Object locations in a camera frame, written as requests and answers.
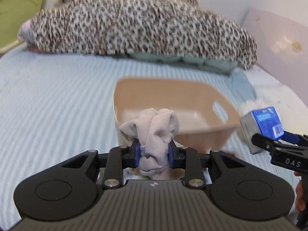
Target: light blue bed sheet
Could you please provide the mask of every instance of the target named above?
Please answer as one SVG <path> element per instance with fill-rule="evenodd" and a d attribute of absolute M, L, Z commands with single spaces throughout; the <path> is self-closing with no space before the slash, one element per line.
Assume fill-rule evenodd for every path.
<path fill-rule="evenodd" d="M 130 59 L 77 54 L 35 54 L 24 46 L 0 59 L 0 227 L 20 220 L 13 202 L 25 178 L 88 149 L 117 146 L 112 93 L 126 76 L 204 82 L 238 108 L 256 93 L 242 71 L 230 76 Z M 272 166 L 266 152 L 251 155 L 234 133 L 223 148 L 287 180 L 292 172 Z"/>

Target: blue and white box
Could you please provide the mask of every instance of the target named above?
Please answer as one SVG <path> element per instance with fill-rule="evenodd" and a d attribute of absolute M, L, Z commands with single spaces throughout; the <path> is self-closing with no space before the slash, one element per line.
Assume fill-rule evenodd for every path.
<path fill-rule="evenodd" d="M 256 154 L 263 150 L 252 144 L 251 138 L 254 134 L 259 133 L 274 140 L 279 140 L 284 135 L 280 119 L 274 107 L 252 110 L 242 116 L 240 122 L 251 154 Z"/>

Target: leopard print pillow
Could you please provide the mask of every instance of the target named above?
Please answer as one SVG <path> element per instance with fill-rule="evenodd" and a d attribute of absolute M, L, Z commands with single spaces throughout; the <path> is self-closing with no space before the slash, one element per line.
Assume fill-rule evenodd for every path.
<path fill-rule="evenodd" d="M 255 39 L 195 0 L 70 0 L 31 20 L 35 45 L 51 53 L 129 54 L 257 60 Z"/>

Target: beige plastic bin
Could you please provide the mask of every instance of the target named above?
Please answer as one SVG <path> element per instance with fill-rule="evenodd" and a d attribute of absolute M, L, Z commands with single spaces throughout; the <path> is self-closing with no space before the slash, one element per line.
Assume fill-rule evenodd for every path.
<path fill-rule="evenodd" d="M 214 112 L 215 102 L 228 114 L 226 122 Z M 113 107 L 119 145 L 131 144 L 119 126 L 148 108 L 174 110 L 180 122 L 174 140 L 199 152 L 221 148 L 240 126 L 239 115 L 230 103 L 215 88 L 198 82 L 125 78 L 115 86 Z"/>

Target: gold round sticker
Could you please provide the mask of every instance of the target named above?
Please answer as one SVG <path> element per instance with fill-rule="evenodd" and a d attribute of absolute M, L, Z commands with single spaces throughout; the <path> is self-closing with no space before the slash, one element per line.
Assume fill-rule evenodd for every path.
<path fill-rule="evenodd" d="M 292 50 L 293 50 L 295 53 L 301 52 L 301 44 L 300 44 L 298 41 L 292 43 L 291 46 L 292 46 Z"/>

